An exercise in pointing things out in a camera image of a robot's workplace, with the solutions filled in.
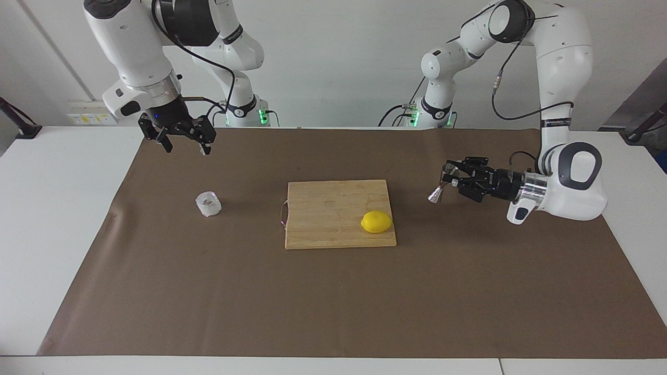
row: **cutting board handle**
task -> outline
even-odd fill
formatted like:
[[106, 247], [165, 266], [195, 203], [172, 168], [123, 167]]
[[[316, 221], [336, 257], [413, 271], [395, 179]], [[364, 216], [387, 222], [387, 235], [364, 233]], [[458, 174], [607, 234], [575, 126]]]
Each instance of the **cutting board handle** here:
[[[286, 215], [285, 218], [283, 219], [283, 211], [285, 210], [285, 207], [287, 208], [286, 210]], [[280, 206], [280, 224], [283, 225], [283, 228], [287, 230], [287, 219], [289, 218], [289, 205], [287, 204], [287, 200], [283, 202], [283, 205]]]

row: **yellow lemon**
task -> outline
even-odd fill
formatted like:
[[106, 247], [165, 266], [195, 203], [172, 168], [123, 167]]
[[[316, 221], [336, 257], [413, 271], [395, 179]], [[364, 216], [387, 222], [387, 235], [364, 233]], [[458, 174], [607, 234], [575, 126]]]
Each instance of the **yellow lemon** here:
[[362, 228], [368, 233], [378, 234], [392, 226], [392, 219], [382, 211], [371, 211], [364, 215]]

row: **electrical outlet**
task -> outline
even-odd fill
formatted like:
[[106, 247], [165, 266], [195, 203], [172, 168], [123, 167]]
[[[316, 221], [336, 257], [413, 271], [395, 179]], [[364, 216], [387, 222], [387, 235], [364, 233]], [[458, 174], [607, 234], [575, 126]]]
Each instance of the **electrical outlet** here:
[[85, 125], [85, 122], [83, 122], [83, 118], [81, 118], [81, 112], [83, 109], [76, 109], [73, 108], [73, 111], [70, 111], [70, 113], [67, 114], [69, 119], [72, 121], [74, 125]]
[[81, 114], [81, 120], [85, 125], [102, 125], [102, 121], [97, 118], [96, 113], [89, 113], [86, 109], [83, 111], [84, 113]]
[[69, 118], [75, 125], [117, 125], [116, 118], [111, 115], [104, 102], [69, 101], [71, 106]]
[[100, 113], [97, 115], [97, 118], [102, 123], [102, 125], [118, 125], [116, 119], [108, 113]]

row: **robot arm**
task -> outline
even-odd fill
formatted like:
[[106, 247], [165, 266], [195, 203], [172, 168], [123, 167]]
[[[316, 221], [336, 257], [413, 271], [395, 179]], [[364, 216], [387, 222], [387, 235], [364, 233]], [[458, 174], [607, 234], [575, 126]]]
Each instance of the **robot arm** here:
[[[147, 139], [156, 140], [169, 152], [167, 135], [183, 135], [197, 141], [203, 153], [208, 154], [215, 130], [206, 116], [190, 116], [181, 96], [179, 77], [162, 47], [174, 40], [193, 49], [204, 49], [207, 54], [220, 49], [222, 53], [209, 59], [228, 64], [231, 69], [260, 67], [263, 50], [239, 24], [231, 0], [85, 0], [84, 9], [95, 38], [120, 76], [102, 96], [112, 114], [123, 118], [146, 111], [139, 126]], [[159, 26], [153, 20], [153, 11]], [[165, 38], [157, 27], [170, 38]], [[220, 71], [214, 73], [224, 83], [223, 90], [229, 92], [231, 75]], [[255, 98], [247, 77], [239, 72], [237, 78], [234, 87], [239, 89], [231, 96], [230, 109], [234, 102], [248, 104], [247, 97]]]
[[210, 65], [200, 59], [195, 64], [213, 75], [223, 92], [232, 90], [229, 101], [227, 125], [233, 127], [270, 126], [266, 114], [268, 103], [253, 92], [248, 76], [242, 71], [259, 69], [264, 63], [264, 50], [259, 42], [245, 32], [234, 11], [232, 0], [216, 1], [215, 12], [219, 24], [217, 39], [207, 47], [194, 47], [192, 50], [227, 66], [234, 72], [234, 79], [228, 71]]
[[[541, 174], [493, 169], [483, 157], [450, 160], [431, 201], [437, 202], [442, 187], [452, 183], [477, 202], [487, 194], [510, 201], [508, 220], [514, 224], [522, 224], [533, 210], [573, 220], [597, 218], [608, 199], [598, 178], [602, 157], [590, 144], [569, 143], [571, 103], [592, 71], [590, 33], [579, 10], [557, 4], [531, 8], [522, 0], [490, 3], [463, 25], [460, 38], [422, 59], [422, 70], [430, 82], [418, 101], [416, 125], [443, 126], [456, 90], [454, 75], [472, 66], [497, 42], [536, 48], [540, 104], [549, 107], [540, 112], [542, 150], [536, 166]], [[501, 78], [502, 70], [494, 95]], [[460, 177], [460, 172], [469, 177]]]

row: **table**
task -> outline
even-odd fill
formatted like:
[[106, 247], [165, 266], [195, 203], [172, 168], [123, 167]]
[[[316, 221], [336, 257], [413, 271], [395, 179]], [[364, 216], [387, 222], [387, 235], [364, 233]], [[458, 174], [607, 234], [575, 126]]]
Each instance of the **table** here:
[[[604, 213], [667, 322], [667, 176], [615, 133], [577, 132], [604, 156]], [[667, 360], [352, 360], [318, 358], [36, 358], [139, 147], [135, 127], [47, 127], [0, 157], [0, 372], [223, 374], [665, 374]]]

